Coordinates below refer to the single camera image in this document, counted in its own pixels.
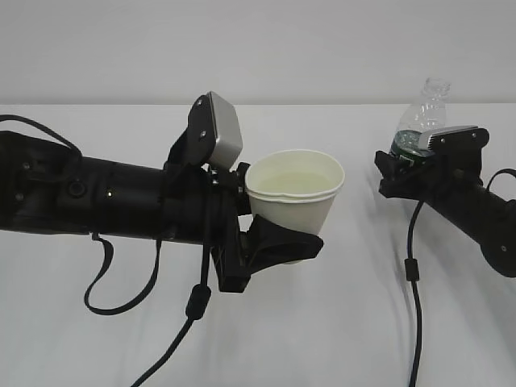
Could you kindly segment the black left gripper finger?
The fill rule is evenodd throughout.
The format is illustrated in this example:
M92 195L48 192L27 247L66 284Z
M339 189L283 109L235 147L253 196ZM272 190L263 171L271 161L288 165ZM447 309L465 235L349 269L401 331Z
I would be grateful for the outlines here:
M236 170L234 171L235 179L236 179L236 185L237 185L237 192L239 194L243 194L246 189L246 175L250 168L250 164L246 162L239 162Z
M280 264L314 259L323 248L319 236L282 227L260 215L254 216L243 240L243 266L249 276Z

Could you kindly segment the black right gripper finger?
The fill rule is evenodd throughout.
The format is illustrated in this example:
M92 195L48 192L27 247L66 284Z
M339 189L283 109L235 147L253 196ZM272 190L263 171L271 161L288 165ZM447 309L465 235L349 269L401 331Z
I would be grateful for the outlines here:
M419 198L422 182L409 160L376 151L374 164L381 173L379 193L385 198Z

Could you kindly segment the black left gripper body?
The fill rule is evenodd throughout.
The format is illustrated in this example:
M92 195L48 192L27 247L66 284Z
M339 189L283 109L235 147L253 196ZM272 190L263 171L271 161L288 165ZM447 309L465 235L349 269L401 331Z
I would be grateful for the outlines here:
M166 185L160 220L163 240L209 244L218 290L242 293L251 276L243 266L239 216L251 213L234 171L187 167Z

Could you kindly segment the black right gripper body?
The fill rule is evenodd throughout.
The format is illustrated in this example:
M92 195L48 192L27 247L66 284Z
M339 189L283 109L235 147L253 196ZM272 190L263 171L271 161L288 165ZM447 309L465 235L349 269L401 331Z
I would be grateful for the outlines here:
M482 218L480 155L431 156L411 168L410 200L445 206L465 218Z

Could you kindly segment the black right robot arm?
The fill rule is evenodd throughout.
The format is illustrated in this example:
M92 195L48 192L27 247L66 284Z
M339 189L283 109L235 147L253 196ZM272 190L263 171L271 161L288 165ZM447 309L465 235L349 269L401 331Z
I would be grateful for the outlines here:
M382 196L428 205L475 241L492 269L515 277L515 200L482 185L480 151L435 154L420 164L377 151L374 164Z

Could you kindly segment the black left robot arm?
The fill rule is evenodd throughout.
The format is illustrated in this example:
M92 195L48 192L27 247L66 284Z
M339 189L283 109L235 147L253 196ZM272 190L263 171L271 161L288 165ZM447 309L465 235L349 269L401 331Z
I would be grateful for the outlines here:
M181 135L162 169L79 157L12 131L1 134L1 227L34 234L116 235L210 244L225 293L241 293L261 270L316 257L317 234L282 227L251 211L246 164L212 161L214 141Z

